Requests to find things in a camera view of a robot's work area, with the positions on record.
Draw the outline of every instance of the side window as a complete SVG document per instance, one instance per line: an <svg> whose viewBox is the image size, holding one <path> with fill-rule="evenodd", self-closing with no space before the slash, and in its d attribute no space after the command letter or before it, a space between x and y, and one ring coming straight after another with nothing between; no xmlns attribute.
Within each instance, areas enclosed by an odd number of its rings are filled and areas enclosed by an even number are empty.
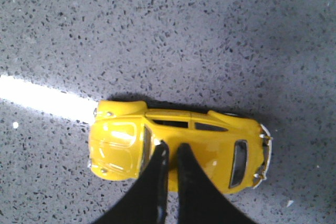
<svg viewBox="0 0 336 224"><path fill-rule="evenodd" d="M205 124L205 123L195 123L195 128L197 130L202 130L202 131L227 131L226 128L222 128L222 127L214 126L210 124Z"/></svg>
<svg viewBox="0 0 336 224"><path fill-rule="evenodd" d="M187 122L179 122L179 121L166 121L166 120L153 120L154 123L166 126L180 127L180 128L188 128Z"/></svg>

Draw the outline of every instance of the yellow toy car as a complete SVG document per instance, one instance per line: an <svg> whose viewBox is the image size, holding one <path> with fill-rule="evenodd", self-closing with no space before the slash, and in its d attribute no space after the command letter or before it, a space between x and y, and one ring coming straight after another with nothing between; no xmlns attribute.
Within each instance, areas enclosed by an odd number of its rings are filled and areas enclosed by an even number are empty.
<svg viewBox="0 0 336 224"><path fill-rule="evenodd" d="M170 191L177 191L176 150L189 143L200 166L222 193L257 187L271 158L269 131L234 114L149 109L144 101L100 101L89 134L88 167L108 180L138 178L161 140L170 149Z"/></svg>

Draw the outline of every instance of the car hood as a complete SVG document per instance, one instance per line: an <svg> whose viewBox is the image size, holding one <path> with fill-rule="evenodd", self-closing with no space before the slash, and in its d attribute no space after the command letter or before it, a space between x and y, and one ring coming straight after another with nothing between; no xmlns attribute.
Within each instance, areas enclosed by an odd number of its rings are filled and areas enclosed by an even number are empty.
<svg viewBox="0 0 336 224"><path fill-rule="evenodd" d="M89 136L92 171L106 179L136 178L142 153L139 129L140 120L137 119L96 122Z"/></svg>

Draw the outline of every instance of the gray floor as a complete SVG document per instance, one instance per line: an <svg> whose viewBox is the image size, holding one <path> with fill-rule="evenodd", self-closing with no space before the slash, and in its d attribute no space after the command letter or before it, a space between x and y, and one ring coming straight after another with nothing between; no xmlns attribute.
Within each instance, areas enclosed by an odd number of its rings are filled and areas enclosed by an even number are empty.
<svg viewBox="0 0 336 224"><path fill-rule="evenodd" d="M227 197L259 223L334 223L335 0L0 2L0 74L252 115L275 138L268 180ZM0 115L0 223L90 223L131 186L87 170L87 125Z"/></svg>

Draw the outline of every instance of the volkswagen beetle model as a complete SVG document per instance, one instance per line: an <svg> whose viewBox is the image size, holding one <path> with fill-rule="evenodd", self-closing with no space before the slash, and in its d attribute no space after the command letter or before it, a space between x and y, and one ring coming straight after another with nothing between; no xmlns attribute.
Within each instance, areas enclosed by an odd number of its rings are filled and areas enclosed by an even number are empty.
<svg viewBox="0 0 336 224"><path fill-rule="evenodd" d="M88 167L108 180L138 178L160 141L170 149L170 191L178 190L176 151L189 143L200 166L225 194L257 187L271 158L269 131L254 119L230 113L206 114L149 109L146 102L99 102L89 134Z"/></svg>

